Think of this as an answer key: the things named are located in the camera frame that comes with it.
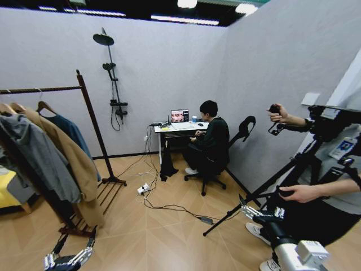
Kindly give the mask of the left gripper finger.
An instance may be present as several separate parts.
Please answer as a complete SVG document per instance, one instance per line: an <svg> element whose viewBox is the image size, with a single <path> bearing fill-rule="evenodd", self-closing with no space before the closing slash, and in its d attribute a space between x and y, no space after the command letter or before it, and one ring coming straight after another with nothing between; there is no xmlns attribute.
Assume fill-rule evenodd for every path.
<svg viewBox="0 0 361 271"><path fill-rule="evenodd" d="M55 268L56 260L59 258L59 252L63 248L68 236L69 234L62 234L59 237L54 249L43 259L44 268Z"/></svg>
<svg viewBox="0 0 361 271"><path fill-rule="evenodd" d="M93 228L86 247L73 258L74 266L83 266L94 253L93 246L95 244L96 231L97 226Z"/></svg>

